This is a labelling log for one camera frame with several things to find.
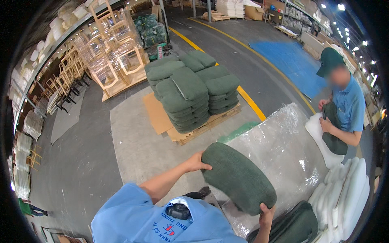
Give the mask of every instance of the light blue uniform shirt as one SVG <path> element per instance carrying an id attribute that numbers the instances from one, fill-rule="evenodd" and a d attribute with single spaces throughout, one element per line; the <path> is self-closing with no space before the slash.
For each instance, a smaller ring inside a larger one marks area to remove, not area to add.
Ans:
<path id="1" fill-rule="evenodd" d="M 93 242 L 247 243 L 234 234 L 216 207 L 199 199 L 178 198 L 188 205 L 191 217 L 187 220 L 166 215 L 166 207 L 172 205 L 170 202 L 163 207 L 155 206 L 137 185 L 124 185 L 95 215 L 91 223 Z"/>
<path id="2" fill-rule="evenodd" d="M 352 75 L 344 90 L 336 88 L 333 90 L 332 101 L 338 109 L 342 131 L 352 133 L 363 130 L 365 100 L 360 86 Z"/>

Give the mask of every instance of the green cap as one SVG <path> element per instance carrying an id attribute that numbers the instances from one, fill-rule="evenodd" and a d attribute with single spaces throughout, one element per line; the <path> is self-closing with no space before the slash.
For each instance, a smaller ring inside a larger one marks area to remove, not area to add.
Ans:
<path id="1" fill-rule="evenodd" d="M 321 67 L 317 71 L 317 75 L 320 77 L 327 77 L 331 71 L 339 66 L 344 64 L 343 57 L 333 48 L 327 47 L 321 53 L 320 57 Z"/>

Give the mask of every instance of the yellow floor line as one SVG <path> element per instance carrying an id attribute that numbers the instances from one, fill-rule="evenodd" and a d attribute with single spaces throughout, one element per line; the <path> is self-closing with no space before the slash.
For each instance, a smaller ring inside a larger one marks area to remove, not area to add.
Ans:
<path id="1" fill-rule="evenodd" d="M 173 33 L 175 33 L 176 35 L 178 35 L 179 37 L 181 37 L 184 41 L 186 41 L 189 45 L 191 45 L 193 48 L 195 48 L 196 50 L 199 50 L 199 51 L 202 51 L 202 52 L 205 52 L 203 51 L 200 47 L 198 47 L 195 43 L 193 43 L 190 39 L 186 38 L 185 36 L 183 36 L 180 32 L 178 32 L 177 30 L 173 29 L 172 27 L 169 26 L 169 29 L 171 31 L 173 31 Z M 261 111 L 261 109 L 257 106 L 257 104 L 255 104 L 255 102 L 250 98 L 250 96 L 246 93 L 246 91 L 244 91 L 244 89 L 239 86 L 237 88 L 237 91 L 239 92 L 239 94 L 243 97 L 243 99 L 245 99 L 245 101 L 249 104 L 249 106 L 254 110 L 254 112 L 257 114 L 257 116 L 259 117 L 259 119 L 261 121 L 264 121 L 266 119 L 266 116 L 263 114 L 263 112 Z"/>
<path id="2" fill-rule="evenodd" d="M 252 53 L 254 53 L 255 55 L 257 55 L 258 57 L 260 57 L 263 61 L 265 61 L 267 64 L 269 64 L 274 70 L 276 70 L 285 80 L 286 82 L 288 82 L 290 84 L 290 86 L 293 87 L 293 89 L 300 95 L 301 99 L 303 99 L 303 101 L 307 104 L 307 106 L 311 109 L 311 111 L 313 112 L 313 114 L 316 113 L 316 111 L 313 109 L 313 107 L 311 106 L 311 104 L 309 103 L 309 101 L 304 97 L 303 93 L 301 93 L 301 91 L 294 85 L 294 83 L 292 83 L 292 81 L 289 80 L 289 78 L 283 73 L 281 72 L 276 66 L 274 66 L 273 63 L 271 63 L 269 60 L 267 60 L 264 56 L 262 56 L 261 54 L 259 54 L 258 52 L 256 52 L 253 48 L 249 47 L 248 45 L 244 44 L 243 42 L 241 42 L 240 40 L 237 40 L 236 38 L 230 36 L 229 34 L 221 31 L 221 30 L 218 30 L 216 29 L 215 27 L 212 27 L 208 24 L 205 24 L 203 22 L 200 22 L 200 21 L 197 21 L 195 19 L 191 19 L 191 18 L 188 18 L 189 20 L 191 21 L 194 21 L 196 23 L 199 23 L 199 24 L 202 24 L 202 25 L 205 25 L 213 30 L 216 30 L 217 32 L 221 33 L 221 34 L 224 34 L 225 36 L 233 39 L 234 41 L 236 41 L 237 43 L 241 44 L 242 46 L 244 46 L 245 48 L 247 48 L 248 50 L 250 50 Z"/>

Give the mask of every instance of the blue tarp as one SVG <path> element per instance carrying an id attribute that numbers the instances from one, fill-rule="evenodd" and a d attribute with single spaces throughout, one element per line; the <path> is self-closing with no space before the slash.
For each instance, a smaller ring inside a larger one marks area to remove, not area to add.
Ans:
<path id="1" fill-rule="evenodd" d="M 304 94 L 314 98 L 327 86 L 324 78 L 316 75 L 320 62 L 306 53 L 297 42 L 254 42 L 251 48 L 282 71 Z"/>

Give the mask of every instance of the hand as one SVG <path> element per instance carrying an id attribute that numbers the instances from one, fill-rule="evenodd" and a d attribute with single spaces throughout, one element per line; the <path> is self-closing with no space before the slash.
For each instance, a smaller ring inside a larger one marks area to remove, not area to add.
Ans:
<path id="1" fill-rule="evenodd" d="M 329 103 L 329 100 L 320 100 L 319 101 L 319 111 L 323 109 L 323 105 L 326 105 Z"/>
<path id="2" fill-rule="evenodd" d="M 320 117 L 319 120 L 320 120 L 321 129 L 323 130 L 323 132 L 330 133 L 330 131 L 332 130 L 332 127 L 334 125 L 331 123 L 331 121 L 328 119 L 328 117 L 326 118 L 326 120 L 324 120 L 322 117 Z"/>
<path id="3" fill-rule="evenodd" d="M 272 221 L 275 213 L 275 206 L 273 206 L 271 209 L 268 209 L 268 207 L 264 203 L 261 203 L 260 207 L 263 212 L 259 216 L 260 229 L 270 230 L 270 228 L 272 227 Z"/>
<path id="4" fill-rule="evenodd" d="M 203 152 L 204 151 L 200 151 L 193 154 L 192 157 L 182 163 L 185 166 L 186 172 L 197 171 L 200 169 L 212 170 L 212 166 L 210 166 L 209 164 L 204 164 L 201 161 L 201 156 Z"/>

